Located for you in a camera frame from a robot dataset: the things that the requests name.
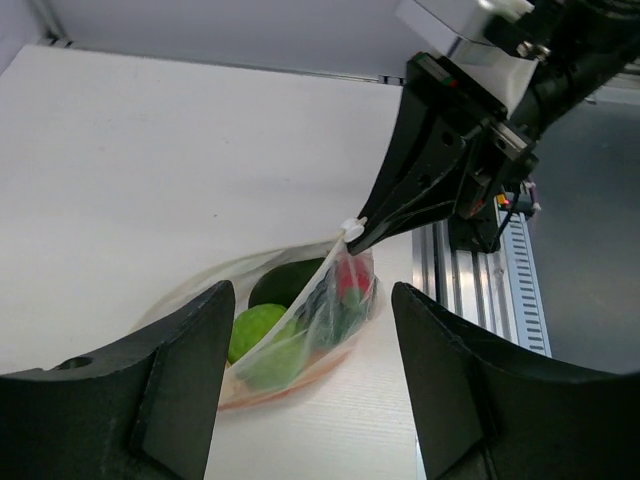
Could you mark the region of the green lime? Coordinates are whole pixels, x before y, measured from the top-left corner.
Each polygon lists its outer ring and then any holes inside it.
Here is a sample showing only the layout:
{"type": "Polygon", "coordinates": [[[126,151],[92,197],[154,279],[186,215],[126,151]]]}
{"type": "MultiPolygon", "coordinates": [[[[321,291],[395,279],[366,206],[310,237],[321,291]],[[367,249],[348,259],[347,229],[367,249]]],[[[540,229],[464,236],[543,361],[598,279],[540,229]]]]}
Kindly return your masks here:
{"type": "Polygon", "coordinates": [[[278,304],[256,305],[234,321],[228,350],[231,364],[240,361],[237,377],[255,391],[274,391],[288,387],[300,374],[309,358],[306,332],[295,318],[284,323],[268,342],[250,353],[285,315],[278,304]]]}

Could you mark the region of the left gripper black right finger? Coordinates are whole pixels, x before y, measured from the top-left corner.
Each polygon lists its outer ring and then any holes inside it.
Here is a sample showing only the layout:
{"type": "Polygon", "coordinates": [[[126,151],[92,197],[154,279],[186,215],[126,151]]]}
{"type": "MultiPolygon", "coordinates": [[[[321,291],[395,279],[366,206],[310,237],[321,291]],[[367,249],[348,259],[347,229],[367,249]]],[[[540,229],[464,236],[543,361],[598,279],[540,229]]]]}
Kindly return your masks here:
{"type": "Polygon", "coordinates": [[[430,479],[635,479],[639,377],[533,353],[412,285],[392,309],[430,479]]]}

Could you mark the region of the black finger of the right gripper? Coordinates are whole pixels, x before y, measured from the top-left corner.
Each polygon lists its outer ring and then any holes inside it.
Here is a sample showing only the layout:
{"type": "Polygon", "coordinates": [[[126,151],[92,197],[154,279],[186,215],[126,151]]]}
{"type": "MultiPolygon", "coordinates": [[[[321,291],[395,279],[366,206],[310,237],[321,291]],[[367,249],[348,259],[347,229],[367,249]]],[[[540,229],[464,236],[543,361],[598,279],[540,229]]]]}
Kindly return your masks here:
{"type": "Polygon", "coordinates": [[[364,231],[347,243],[349,253],[358,255],[385,239],[448,219],[459,191],[459,167],[441,171],[439,177],[413,167],[382,193],[371,193],[360,213],[360,219],[365,219],[364,231]]]}
{"type": "Polygon", "coordinates": [[[371,193],[382,193],[419,166],[441,176],[459,167],[468,150],[468,115],[451,87],[407,84],[392,138],[371,193]]]}

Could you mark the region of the green avocado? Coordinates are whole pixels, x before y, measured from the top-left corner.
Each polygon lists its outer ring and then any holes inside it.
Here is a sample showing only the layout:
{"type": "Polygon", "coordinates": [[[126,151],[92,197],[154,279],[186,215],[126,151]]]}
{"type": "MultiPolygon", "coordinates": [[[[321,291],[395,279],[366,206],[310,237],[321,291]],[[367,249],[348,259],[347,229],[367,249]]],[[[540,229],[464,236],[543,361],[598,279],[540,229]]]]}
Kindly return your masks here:
{"type": "Polygon", "coordinates": [[[318,257],[289,262],[271,269],[253,286],[248,307],[263,304],[290,307],[324,260],[324,257],[318,257]]]}

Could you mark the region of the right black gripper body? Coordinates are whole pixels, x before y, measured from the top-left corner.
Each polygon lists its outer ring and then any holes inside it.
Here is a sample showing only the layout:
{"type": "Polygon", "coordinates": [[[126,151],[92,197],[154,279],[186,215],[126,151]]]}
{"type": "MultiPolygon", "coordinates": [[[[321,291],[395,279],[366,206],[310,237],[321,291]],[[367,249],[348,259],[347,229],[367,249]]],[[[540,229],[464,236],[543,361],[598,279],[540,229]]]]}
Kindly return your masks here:
{"type": "Polygon", "coordinates": [[[412,82],[451,87],[468,115],[468,150],[460,165],[460,191],[454,214],[474,216],[504,172],[508,155],[497,146],[498,128],[506,124],[506,107],[450,60],[418,53],[407,63],[404,87],[412,82]]]}

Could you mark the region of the red chili pepper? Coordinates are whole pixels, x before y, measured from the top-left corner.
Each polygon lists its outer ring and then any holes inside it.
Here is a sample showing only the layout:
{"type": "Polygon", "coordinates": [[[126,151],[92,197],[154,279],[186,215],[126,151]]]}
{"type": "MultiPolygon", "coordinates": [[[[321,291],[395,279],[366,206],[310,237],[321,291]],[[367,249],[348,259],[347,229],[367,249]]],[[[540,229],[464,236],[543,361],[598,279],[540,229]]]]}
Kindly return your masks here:
{"type": "Polygon", "coordinates": [[[364,257],[343,257],[337,264],[336,280],[343,302],[360,301],[373,283],[371,262],[364,257]]]}

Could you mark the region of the clear zip top bag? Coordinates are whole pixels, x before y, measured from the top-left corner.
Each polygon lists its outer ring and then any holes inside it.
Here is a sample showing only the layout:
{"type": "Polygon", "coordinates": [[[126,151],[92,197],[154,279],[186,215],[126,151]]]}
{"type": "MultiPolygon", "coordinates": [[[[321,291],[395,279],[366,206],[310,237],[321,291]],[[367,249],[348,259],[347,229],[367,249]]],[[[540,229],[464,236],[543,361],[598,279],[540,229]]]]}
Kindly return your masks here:
{"type": "Polygon", "coordinates": [[[297,393],[331,374],[381,309],[372,253],[353,256],[347,250],[364,226],[348,219],[333,238],[210,266],[161,297],[134,327],[146,327],[228,280],[235,320],[219,409],[297,393]]]}

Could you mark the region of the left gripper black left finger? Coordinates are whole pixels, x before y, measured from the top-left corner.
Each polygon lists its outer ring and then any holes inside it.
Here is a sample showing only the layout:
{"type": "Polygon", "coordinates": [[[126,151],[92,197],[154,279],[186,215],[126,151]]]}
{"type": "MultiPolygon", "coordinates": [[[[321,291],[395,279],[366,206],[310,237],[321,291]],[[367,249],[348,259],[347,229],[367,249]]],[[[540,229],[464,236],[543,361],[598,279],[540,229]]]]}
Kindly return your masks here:
{"type": "Polygon", "coordinates": [[[50,370],[1,378],[5,479],[201,479],[235,313],[221,281],[50,370]]]}

